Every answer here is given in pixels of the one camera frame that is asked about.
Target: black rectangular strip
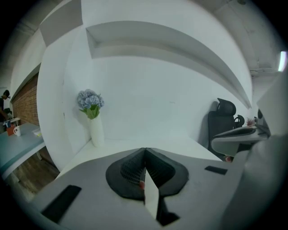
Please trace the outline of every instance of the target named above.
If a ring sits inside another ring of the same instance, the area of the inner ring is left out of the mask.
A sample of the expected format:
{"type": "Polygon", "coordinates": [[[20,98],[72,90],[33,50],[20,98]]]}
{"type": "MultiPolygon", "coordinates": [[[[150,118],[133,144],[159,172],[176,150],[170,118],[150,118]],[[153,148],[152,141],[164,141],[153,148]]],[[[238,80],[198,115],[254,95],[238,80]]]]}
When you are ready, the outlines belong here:
{"type": "Polygon", "coordinates": [[[42,215],[51,221],[58,223],[73,200],[77,197],[81,188],[68,185],[48,206],[42,211],[42,215]]]}
{"type": "Polygon", "coordinates": [[[225,168],[218,168],[218,167],[214,167],[214,166],[207,166],[205,168],[205,170],[208,170],[208,171],[211,171],[211,172],[214,172],[214,173],[218,173],[218,174],[221,174],[221,175],[225,175],[226,172],[228,171],[225,168]]]}

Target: white vase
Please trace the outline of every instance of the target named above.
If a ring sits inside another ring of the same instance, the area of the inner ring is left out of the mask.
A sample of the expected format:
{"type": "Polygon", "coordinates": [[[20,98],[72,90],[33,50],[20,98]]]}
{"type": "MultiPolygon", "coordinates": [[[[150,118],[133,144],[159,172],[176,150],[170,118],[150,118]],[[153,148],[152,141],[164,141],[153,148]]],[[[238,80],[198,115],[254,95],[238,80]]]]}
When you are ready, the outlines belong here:
{"type": "Polygon", "coordinates": [[[89,120],[90,120],[90,134],[93,145],[95,147],[104,146],[104,131],[100,114],[96,118],[89,120]]]}

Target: person wearing black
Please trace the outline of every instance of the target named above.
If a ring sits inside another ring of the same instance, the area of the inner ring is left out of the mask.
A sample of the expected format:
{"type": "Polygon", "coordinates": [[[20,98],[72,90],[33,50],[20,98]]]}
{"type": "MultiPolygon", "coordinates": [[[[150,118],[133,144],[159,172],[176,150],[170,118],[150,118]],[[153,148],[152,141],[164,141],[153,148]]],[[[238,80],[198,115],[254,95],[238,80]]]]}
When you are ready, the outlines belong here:
{"type": "Polygon", "coordinates": [[[0,97],[0,133],[4,132],[3,122],[9,119],[8,115],[4,112],[4,100],[6,100],[9,95],[9,91],[5,90],[3,95],[0,97]]]}

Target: wooden floor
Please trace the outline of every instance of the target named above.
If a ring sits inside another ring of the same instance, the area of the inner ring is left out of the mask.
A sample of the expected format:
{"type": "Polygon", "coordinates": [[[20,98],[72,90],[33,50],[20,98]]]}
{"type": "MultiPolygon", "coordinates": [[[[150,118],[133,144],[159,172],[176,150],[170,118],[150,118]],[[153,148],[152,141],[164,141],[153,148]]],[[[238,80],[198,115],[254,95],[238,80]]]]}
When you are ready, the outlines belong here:
{"type": "Polygon", "coordinates": [[[16,168],[5,180],[14,193],[30,201],[42,188],[55,180],[58,169],[36,154],[16,168]]]}

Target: white mug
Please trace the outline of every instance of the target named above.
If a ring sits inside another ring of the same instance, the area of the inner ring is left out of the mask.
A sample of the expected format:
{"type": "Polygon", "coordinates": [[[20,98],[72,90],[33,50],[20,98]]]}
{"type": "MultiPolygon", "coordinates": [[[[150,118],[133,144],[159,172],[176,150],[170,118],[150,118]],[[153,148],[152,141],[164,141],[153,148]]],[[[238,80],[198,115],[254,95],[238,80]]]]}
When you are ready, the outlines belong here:
{"type": "Polygon", "coordinates": [[[17,135],[18,137],[21,136],[21,132],[20,132],[20,126],[16,126],[13,130],[13,133],[15,135],[17,135]]]}

